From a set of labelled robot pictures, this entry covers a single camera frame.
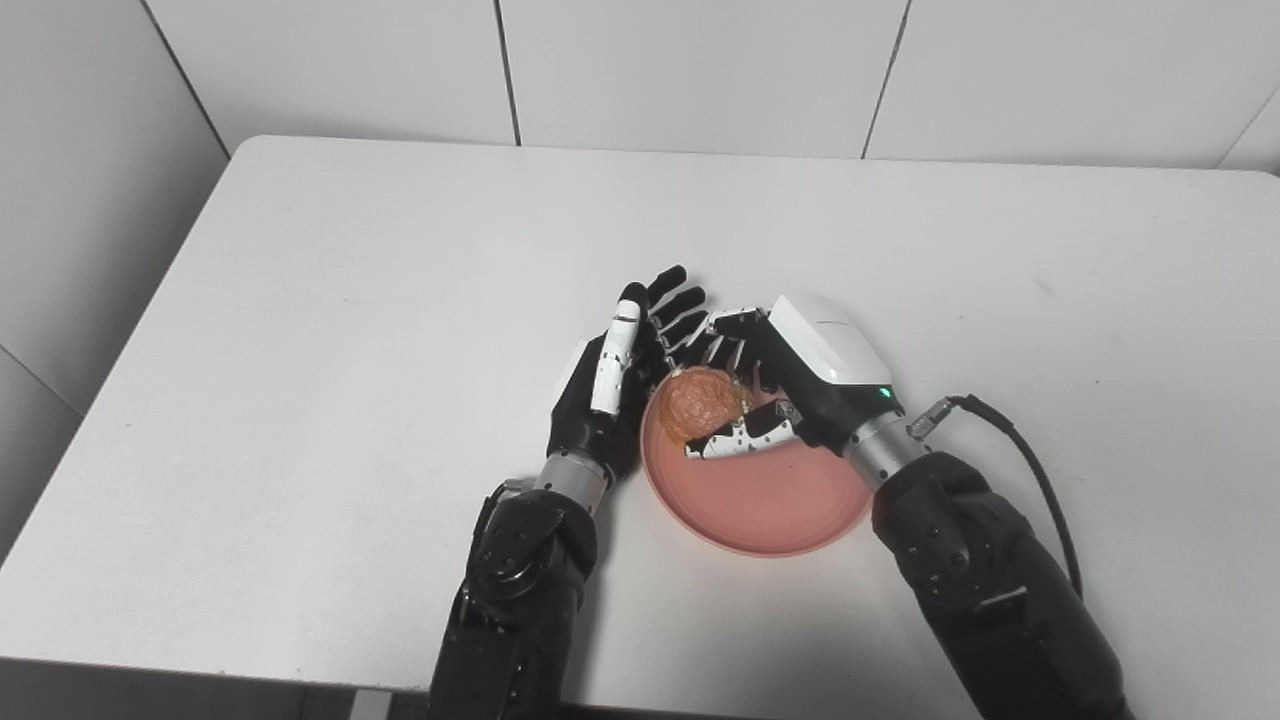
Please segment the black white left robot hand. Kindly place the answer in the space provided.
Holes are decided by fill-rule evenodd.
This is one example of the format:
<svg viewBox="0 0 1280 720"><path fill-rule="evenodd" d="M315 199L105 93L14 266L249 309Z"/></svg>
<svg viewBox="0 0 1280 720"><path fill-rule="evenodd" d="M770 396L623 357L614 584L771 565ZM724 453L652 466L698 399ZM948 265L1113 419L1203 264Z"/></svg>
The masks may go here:
<svg viewBox="0 0 1280 720"><path fill-rule="evenodd" d="M627 284L605 329L575 356L550 411L550 456L586 457L612 477L637 464L643 414L660 382L676 373L701 329L707 292L673 265Z"/></svg>

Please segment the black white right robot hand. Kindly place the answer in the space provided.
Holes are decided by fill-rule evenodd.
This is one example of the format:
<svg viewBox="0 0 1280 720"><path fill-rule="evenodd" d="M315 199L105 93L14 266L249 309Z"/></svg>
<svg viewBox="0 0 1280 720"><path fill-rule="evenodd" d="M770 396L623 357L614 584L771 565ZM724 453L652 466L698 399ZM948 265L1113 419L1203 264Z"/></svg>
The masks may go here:
<svg viewBox="0 0 1280 720"><path fill-rule="evenodd" d="M726 370L749 392L769 395L737 419L685 441L690 459L737 457L796 439L840 454L904 415L884 360L849 315L820 296L782 295L769 309L713 313L681 359Z"/></svg>

